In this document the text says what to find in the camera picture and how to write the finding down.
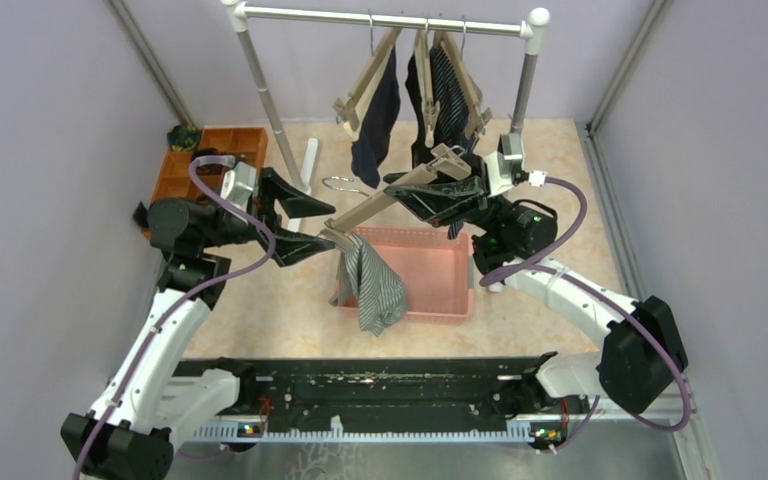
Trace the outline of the navy blue underwear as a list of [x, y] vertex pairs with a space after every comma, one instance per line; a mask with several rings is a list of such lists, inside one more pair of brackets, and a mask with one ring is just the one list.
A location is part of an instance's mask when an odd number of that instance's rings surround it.
[[388, 156], [392, 130], [401, 109], [396, 67], [396, 51], [392, 48], [361, 124], [358, 139], [351, 145], [351, 171], [363, 184], [373, 189], [381, 181], [378, 169]]

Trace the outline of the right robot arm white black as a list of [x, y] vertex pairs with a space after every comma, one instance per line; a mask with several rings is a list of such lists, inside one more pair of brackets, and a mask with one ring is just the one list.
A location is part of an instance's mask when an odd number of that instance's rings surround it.
[[[574, 235], [582, 224], [587, 200], [574, 184], [542, 171], [530, 174], [540, 185], [563, 187], [579, 201], [579, 212], [567, 231], [555, 242], [520, 262], [494, 270], [481, 268], [479, 284], [508, 287], [541, 298], [550, 309], [561, 314], [603, 344], [601, 353], [557, 355], [523, 385], [523, 398], [536, 412], [550, 411], [569, 395], [606, 396], [643, 424], [662, 431], [677, 431], [689, 422], [691, 398], [681, 373], [660, 340], [634, 316], [642, 311], [637, 300], [618, 295], [580, 276], [556, 261], [550, 254]], [[645, 418], [645, 412], [670, 385], [678, 387], [682, 405], [680, 420], [672, 425]]]

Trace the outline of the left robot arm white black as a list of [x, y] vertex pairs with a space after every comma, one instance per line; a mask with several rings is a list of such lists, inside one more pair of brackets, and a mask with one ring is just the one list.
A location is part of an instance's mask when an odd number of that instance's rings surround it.
[[255, 242], [264, 261], [290, 266], [332, 243], [284, 229], [283, 218], [331, 215], [334, 208], [271, 168], [233, 158], [225, 164], [221, 187], [206, 189], [204, 202], [165, 197], [147, 210], [150, 242], [166, 264], [123, 364], [86, 413], [71, 414], [62, 424], [75, 478], [162, 479], [180, 447], [211, 418], [228, 408], [245, 414], [258, 404], [260, 388], [250, 374], [212, 368], [176, 375], [225, 283], [237, 277], [229, 260], [209, 249]]

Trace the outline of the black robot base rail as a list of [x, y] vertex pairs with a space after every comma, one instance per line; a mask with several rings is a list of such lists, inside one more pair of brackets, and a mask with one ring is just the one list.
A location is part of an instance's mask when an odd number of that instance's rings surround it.
[[209, 424], [239, 422], [242, 441], [526, 443], [530, 421], [543, 432], [590, 407], [548, 396], [536, 378], [548, 358], [189, 359], [173, 377], [238, 378], [238, 399]]

